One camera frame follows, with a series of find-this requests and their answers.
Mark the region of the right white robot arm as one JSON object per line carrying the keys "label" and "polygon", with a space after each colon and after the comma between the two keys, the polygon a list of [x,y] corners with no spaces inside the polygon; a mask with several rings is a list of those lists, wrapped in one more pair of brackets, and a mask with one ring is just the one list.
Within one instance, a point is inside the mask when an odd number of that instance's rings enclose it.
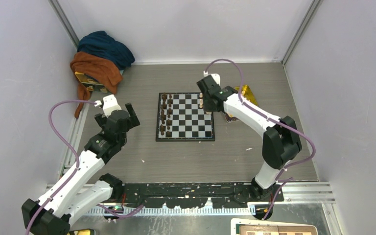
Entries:
{"label": "right white robot arm", "polygon": [[248,101],[238,90],[219,85],[219,75],[210,74],[197,83],[207,112],[224,112],[241,120],[262,137],[264,163],[251,181],[253,197],[266,200],[277,182],[278,175],[287,163],[302,149],[295,120],[280,118]]}

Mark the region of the gold tin box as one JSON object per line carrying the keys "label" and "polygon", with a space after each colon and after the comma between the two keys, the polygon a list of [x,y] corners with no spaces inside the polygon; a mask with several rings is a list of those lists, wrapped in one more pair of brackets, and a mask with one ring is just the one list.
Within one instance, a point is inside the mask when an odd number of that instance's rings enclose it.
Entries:
{"label": "gold tin box", "polygon": [[[254,105],[258,106],[258,102],[251,90],[251,88],[248,86],[248,85],[243,85],[242,88],[241,88],[241,95],[246,99],[248,100],[249,102],[253,103]],[[224,114],[224,117],[225,117],[225,120],[227,123],[232,123],[232,122],[236,122],[236,121],[239,121],[238,118],[236,118],[235,116],[231,115],[231,114],[228,114],[228,113],[225,113]]]}

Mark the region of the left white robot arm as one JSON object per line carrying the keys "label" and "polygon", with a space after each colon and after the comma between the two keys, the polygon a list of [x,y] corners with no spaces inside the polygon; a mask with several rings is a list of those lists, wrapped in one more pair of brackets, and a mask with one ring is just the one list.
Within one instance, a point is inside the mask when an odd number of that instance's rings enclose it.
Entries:
{"label": "left white robot arm", "polygon": [[76,155],[75,166],[50,190],[22,205],[27,235],[66,235],[71,225],[92,207],[122,198],[122,181],[111,174],[102,175],[91,188],[80,193],[87,181],[126,145],[127,132],[140,125],[131,103],[125,104],[125,110],[106,101],[95,105],[103,108],[103,113],[95,116],[101,132],[89,139],[85,149]]}

